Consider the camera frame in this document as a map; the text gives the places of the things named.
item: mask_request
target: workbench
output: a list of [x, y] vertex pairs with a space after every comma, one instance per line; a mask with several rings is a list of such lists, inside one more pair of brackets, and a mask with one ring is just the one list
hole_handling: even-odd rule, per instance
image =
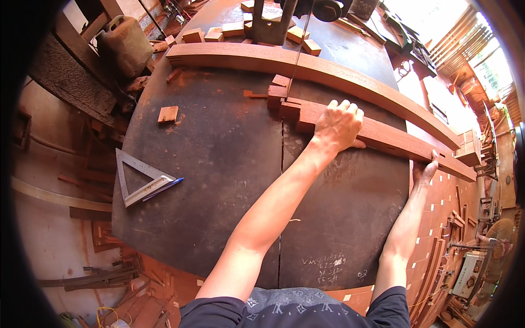
[[[183, 32], [243, 20], [238, 3], [210, 1]], [[293, 19], [302, 27], [306, 17]], [[373, 38], [315, 17], [308, 31], [322, 48], [320, 57], [397, 90], [386, 50]], [[283, 47], [299, 46], [287, 40]], [[206, 277], [244, 213], [310, 137], [271, 117], [265, 99], [243, 97], [243, 89], [266, 93], [272, 75], [185, 68], [168, 84], [171, 72], [162, 58], [140, 97], [122, 150], [185, 180], [129, 208], [117, 180], [113, 234], [139, 252]], [[366, 116], [406, 131], [406, 122], [392, 113], [316, 83], [294, 80], [290, 96], [325, 104], [348, 99]], [[179, 106], [177, 124], [157, 123], [160, 108], [173, 105]], [[150, 180], [126, 166], [124, 172], [130, 192]], [[340, 153], [266, 254], [257, 286], [337, 290], [374, 284], [386, 236], [408, 198], [409, 174], [408, 160], [373, 149]]]

